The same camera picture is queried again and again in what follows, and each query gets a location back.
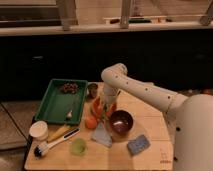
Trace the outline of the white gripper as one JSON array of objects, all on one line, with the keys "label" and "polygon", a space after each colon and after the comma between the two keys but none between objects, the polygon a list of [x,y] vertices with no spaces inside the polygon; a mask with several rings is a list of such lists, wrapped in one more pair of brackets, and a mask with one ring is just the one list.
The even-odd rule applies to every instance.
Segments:
[{"label": "white gripper", "polygon": [[104,94],[104,101],[106,104],[111,105],[117,101],[117,96],[119,94],[119,89],[112,87],[108,84],[103,86],[103,94]]}]

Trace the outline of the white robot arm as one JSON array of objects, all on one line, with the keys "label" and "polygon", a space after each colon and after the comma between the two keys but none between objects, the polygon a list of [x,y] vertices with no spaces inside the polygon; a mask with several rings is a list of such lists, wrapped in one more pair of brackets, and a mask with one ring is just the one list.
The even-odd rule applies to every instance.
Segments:
[{"label": "white robot arm", "polygon": [[213,96],[183,94],[127,76],[127,67],[117,63],[101,72],[104,97],[115,101],[119,89],[176,117],[173,171],[213,171]]}]

